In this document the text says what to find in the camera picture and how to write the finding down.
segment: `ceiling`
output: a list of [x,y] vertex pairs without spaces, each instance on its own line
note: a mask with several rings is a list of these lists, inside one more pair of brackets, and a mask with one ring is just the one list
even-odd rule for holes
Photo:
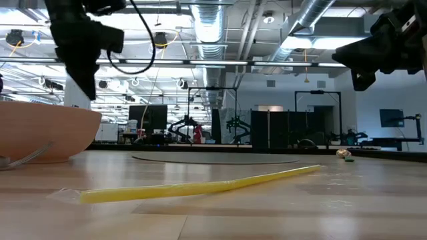
[[[328,9],[324,17],[349,17],[361,18],[366,12],[371,11],[375,14],[380,14],[387,11],[393,5],[402,4],[404,1],[336,1],[334,5]],[[38,11],[31,11],[28,14],[28,9],[18,9],[13,7],[5,7],[7,4],[12,4],[11,1],[6,1],[4,8],[0,7],[0,36],[6,36],[11,29],[22,29],[25,38],[22,49],[16,49],[13,52],[14,57],[49,57],[56,58],[55,43],[49,30],[48,14],[44,8]],[[235,60],[242,37],[242,27],[247,19],[247,11],[249,1],[239,0],[226,9],[226,26],[223,44],[225,48],[225,60]],[[301,1],[268,1],[265,11],[273,11],[274,22],[267,24],[260,21],[258,30],[255,35],[254,44],[250,49],[249,59],[252,57],[265,57],[271,55],[280,45],[280,29],[284,22],[285,16],[291,15],[299,11]],[[157,58],[163,59],[198,59],[199,55],[195,32],[193,29],[193,18],[189,15],[174,15],[174,14],[143,14],[145,20],[151,28],[151,31],[165,32],[167,40],[173,43],[169,44],[163,51],[157,54]],[[149,35],[135,13],[116,13],[111,16],[94,17],[93,20],[100,21],[104,25],[123,29],[125,31],[125,46],[122,54],[113,54],[113,58],[118,59],[149,59],[151,57],[151,43]],[[35,33],[39,34],[40,41],[35,41]],[[13,51],[13,47],[5,42],[4,38],[0,37],[0,56],[8,57]],[[290,57],[293,61],[308,61],[308,62],[323,62],[333,63],[331,54],[333,50],[325,49],[306,49],[306,51],[294,51]],[[101,58],[106,58],[105,52],[101,54]],[[135,71],[137,67],[123,67],[126,71]],[[327,79],[328,74],[334,76],[333,73],[339,71],[329,68],[310,68],[309,75],[316,78],[321,75]],[[305,74],[306,69],[303,67],[295,67],[292,71],[287,72],[288,76],[298,77],[301,73]],[[44,79],[54,81],[65,87],[67,73],[63,65],[46,65],[46,64],[30,64],[30,63],[6,63],[0,69],[0,73],[4,76],[4,91],[18,92],[35,92],[46,93],[46,95],[10,95],[18,101],[38,101],[43,103],[63,104],[63,91],[46,89],[40,83]],[[157,75],[157,81],[154,85],[154,79]],[[257,84],[253,83],[253,79],[257,77],[265,77],[263,75],[255,75],[246,73],[242,81],[247,81],[248,84],[242,85],[245,90],[256,91]],[[99,94],[96,101],[92,102],[93,109],[103,113],[103,119],[108,121],[125,122],[127,119],[127,108],[129,104],[169,104],[170,113],[169,121],[178,121],[185,114],[186,94],[187,90],[180,89],[177,86],[177,81],[183,79],[193,87],[205,87],[203,83],[203,69],[196,68],[156,68],[139,75],[124,75],[112,67],[103,66],[96,73],[95,78],[99,81],[106,81],[109,87],[101,89],[97,86]],[[232,85],[235,79],[234,68],[231,73],[226,75],[226,84]],[[104,93],[114,94],[117,96],[102,96]],[[139,93],[146,94],[143,97],[134,97],[135,101],[126,101],[121,93]],[[169,97],[158,97],[160,94]],[[206,121],[209,124],[210,113],[209,108],[203,107],[204,97],[196,97],[191,104],[191,114],[197,115],[198,121]]]

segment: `ceiling duct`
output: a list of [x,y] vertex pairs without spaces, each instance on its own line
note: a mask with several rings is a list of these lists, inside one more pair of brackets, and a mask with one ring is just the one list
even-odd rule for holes
[[[191,12],[194,16],[194,31],[197,42],[207,43],[198,46],[199,56],[203,60],[222,60],[224,47],[215,45],[223,38],[224,6],[220,5],[192,5]],[[218,86],[220,77],[225,69],[205,67],[203,68],[203,83],[205,87]],[[218,93],[206,93],[209,105],[217,105],[221,101]]]
[[[311,35],[314,32],[314,25],[319,21],[322,15],[334,4],[335,0],[304,0],[301,9],[297,13],[286,17],[282,25],[282,44],[278,49],[268,57],[268,61],[285,61],[293,48],[288,48],[284,44],[289,34]],[[284,70],[280,67],[264,67],[259,73],[266,75],[280,74]]]

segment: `circular platform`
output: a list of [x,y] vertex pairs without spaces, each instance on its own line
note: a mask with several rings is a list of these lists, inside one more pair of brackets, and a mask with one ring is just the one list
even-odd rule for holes
[[134,153],[132,157],[148,161],[193,164],[273,164],[294,163],[299,161],[298,156],[259,153],[194,153],[151,151]]

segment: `computer screen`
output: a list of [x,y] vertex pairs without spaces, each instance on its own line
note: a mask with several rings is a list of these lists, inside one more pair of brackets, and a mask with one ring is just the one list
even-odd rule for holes
[[[141,118],[146,105],[134,105],[129,107],[129,120],[138,120],[137,128],[141,128]],[[143,120],[143,128],[166,129],[167,105],[149,105]]]
[[403,110],[380,109],[381,127],[405,127]]

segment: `table surface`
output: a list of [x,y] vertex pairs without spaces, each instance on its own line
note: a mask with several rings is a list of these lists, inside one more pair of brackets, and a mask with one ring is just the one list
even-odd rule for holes
[[[301,155],[292,156],[297,163],[193,165],[131,154],[85,151],[68,163],[0,172],[2,239],[427,238],[423,163]],[[96,205],[46,198],[62,188],[224,181],[315,164],[322,170],[212,195]]]

